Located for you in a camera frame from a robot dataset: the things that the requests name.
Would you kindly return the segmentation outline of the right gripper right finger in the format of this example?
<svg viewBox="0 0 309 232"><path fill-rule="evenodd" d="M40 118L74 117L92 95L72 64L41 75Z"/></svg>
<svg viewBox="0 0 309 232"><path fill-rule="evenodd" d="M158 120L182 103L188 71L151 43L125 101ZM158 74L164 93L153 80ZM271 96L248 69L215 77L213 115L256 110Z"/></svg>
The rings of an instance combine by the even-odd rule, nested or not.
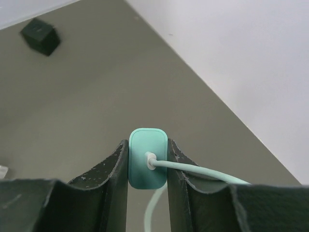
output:
<svg viewBox="0 0 309 232"><path fill-rule="evenodd" d="M231 185L168 170L173 232L306 232L309 188Z"/></svg>

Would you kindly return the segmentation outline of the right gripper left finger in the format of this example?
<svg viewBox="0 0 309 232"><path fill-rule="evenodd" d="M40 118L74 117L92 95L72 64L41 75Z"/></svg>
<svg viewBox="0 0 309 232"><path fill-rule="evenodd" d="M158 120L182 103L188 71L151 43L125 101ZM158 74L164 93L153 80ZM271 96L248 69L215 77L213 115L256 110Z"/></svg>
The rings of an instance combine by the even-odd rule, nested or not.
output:
<svg viewBox="0 0 309 232"><path fill-rule="evenodd" d="M0 182L3 232L123 232L126 230L128 141L89 171L58 179Z"/></svg>

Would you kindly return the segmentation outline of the teal charger plug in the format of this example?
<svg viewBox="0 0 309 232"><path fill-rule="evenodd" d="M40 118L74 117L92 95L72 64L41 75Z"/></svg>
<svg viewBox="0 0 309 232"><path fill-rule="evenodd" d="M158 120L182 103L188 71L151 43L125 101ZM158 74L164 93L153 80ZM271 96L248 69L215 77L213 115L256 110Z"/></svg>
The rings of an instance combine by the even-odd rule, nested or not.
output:
<svg viewBox="0 0 309 232"><path fill-rule="evenodd" d="M168 137L161 129L139 128L129 138L128 180L135 189L159 189L167 181L166 167L155 167L152 160L166 161Z"/></svg>

